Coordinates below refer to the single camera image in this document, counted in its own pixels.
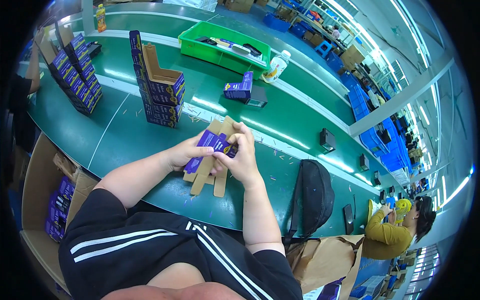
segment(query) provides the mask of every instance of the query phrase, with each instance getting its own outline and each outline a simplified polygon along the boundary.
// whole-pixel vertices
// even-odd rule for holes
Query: black hair
[[[417,211],[419,217],[417,219],[417,238],[415,242],[418,243],[432,229],[433,222],[437,213],[433,211],[433,201],[429,196],[417,196],[415,198],[417,203]]]

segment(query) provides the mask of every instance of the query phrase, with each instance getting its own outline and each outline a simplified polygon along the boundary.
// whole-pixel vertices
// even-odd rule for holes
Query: orange juice bottle
[[[105,8],[103,4],[98,5],[98,9],[96,10],[96,20],[98,22],[98,32],[102,32],[107,28],[107,24],[105,24]]]

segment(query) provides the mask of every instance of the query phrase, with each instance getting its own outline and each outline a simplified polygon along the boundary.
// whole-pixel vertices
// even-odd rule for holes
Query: bottle cap
[[[290,58],[290,52],[283,50],[281,56],[288,60]]]

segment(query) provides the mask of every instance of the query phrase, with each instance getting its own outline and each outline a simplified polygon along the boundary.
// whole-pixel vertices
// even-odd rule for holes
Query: yellow handheld fan
[[[403,222],[403,218],[407,212],[412,208],[412,203],[409,199],[399,199],[395,202],[396,221],[395,224]]]

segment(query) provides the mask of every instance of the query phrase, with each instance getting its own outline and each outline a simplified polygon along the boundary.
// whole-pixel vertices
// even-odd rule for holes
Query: yellow shirt
[[[413,238],[406,227],[380,224],[385,217],[379,210],[365,227],[362,256],[373,259],[392,259],[408,249]]]

